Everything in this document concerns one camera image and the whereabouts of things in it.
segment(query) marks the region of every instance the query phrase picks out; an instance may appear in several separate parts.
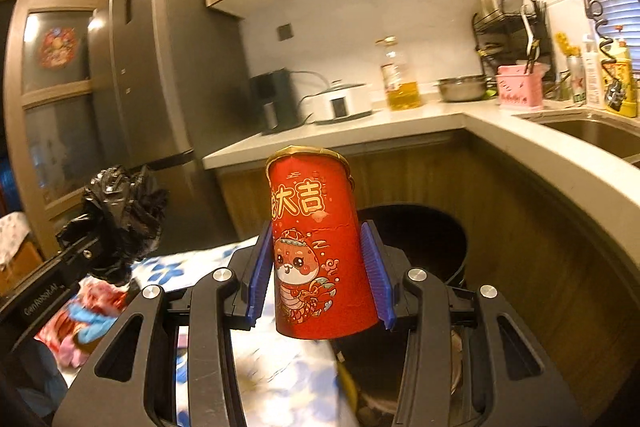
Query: electric cord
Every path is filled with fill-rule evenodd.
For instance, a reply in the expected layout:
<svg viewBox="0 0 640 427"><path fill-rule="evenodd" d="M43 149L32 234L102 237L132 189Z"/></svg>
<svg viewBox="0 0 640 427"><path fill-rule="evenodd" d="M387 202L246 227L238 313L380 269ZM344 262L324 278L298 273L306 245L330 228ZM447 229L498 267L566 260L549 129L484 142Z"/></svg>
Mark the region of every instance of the electric cord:
<svg viewBox="0 0 640 427"><path fill-rule="evenodd" d="M331 82L329 82L327 77L324 76L323 74L318 73L317 71L300 70L300 71L289 71L289 72L290 73L301 73L301 74L312 74L312 75L317 76L318 78L320 78L326 84L326 87L331 87Z"/></svg>
<svg viewBox="0 0 640 427"><path fill-rule="evenodd" d="M327 88L331 87L331 82L329 82L329 80L327 79L326 76L324 76L323 74L318 73L317 71L306 71L306 70L300 70L300 71L289 71L290 73L299 73L299 74L312 74L314 76L317 76L318 78L320 78L325 84ZM315 96L316 94L306 94L305 96L303 96L302 98L300 98L300 101L298 102L298 109L300 109L300 107L302 107L302 102L308 98L311 98L312 96ZM306 123L306 121L311 118L311 116L313 115L313 113L310 113L305 120L302 121L302 125L304 125Z"/></svg>

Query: white countertop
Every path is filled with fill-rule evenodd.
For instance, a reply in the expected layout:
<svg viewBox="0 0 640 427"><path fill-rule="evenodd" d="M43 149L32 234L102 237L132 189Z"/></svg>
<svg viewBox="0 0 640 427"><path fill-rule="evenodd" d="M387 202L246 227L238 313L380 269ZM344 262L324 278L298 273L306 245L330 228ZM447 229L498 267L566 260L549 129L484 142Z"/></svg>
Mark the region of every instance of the white countertop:
<svg viewBox="0 0 640 427"><path fill-rule="evenodd" d="M417 109L343 123L308 124L249 137L203 158L207 169L266 160L288 145L340 147L466 128L512 156L572 200L615 240L621 259L640 285L640 169L606 151L540 124L517 118L525 111L497 101L428 103Z"/></svg>

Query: chinese characters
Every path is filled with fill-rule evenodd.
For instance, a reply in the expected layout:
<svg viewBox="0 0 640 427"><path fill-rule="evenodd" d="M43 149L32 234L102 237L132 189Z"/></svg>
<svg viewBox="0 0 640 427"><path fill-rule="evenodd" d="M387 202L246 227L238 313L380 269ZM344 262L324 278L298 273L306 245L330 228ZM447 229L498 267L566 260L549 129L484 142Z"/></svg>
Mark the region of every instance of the chinese characters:
<svg viewBox="0 0 640 427"><path fill-rule="evenodd" d="M271 191L271 217L280 218L285 210L292 216L299 213L309 216L318 210L324 210L321 187L319 181L308 178L294 187L280 184Z"/></svg>

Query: utensil holder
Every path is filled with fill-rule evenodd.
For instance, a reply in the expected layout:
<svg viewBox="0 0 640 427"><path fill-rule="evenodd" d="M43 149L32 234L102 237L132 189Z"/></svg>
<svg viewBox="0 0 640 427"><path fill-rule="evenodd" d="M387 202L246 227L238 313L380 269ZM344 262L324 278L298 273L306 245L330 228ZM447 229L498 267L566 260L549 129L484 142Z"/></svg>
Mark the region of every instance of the utensil holder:
<svg viewBox="0 0 640 427"><path fill-rule="evenodd" d="M547 67L537 62L533 71L526 74L524 65L498 68L495 78L498 83L500 105L542 109L542 77Z"/></svg>

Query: stainless steel refrigerator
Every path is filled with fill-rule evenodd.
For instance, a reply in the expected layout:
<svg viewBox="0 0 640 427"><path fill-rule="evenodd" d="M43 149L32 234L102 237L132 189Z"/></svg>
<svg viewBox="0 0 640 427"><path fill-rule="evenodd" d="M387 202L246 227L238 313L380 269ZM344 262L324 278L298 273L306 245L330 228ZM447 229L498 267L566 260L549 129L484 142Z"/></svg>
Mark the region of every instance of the stainless steel refrigerator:
<svg viewBox="0 0 640 427"><path fill-rule="evenodd" d="M236 241L201 159L258 132L235 17L205 0L110 0L89 39L94 105L108 161L149 165L169 206L159 253Z"/></svg>

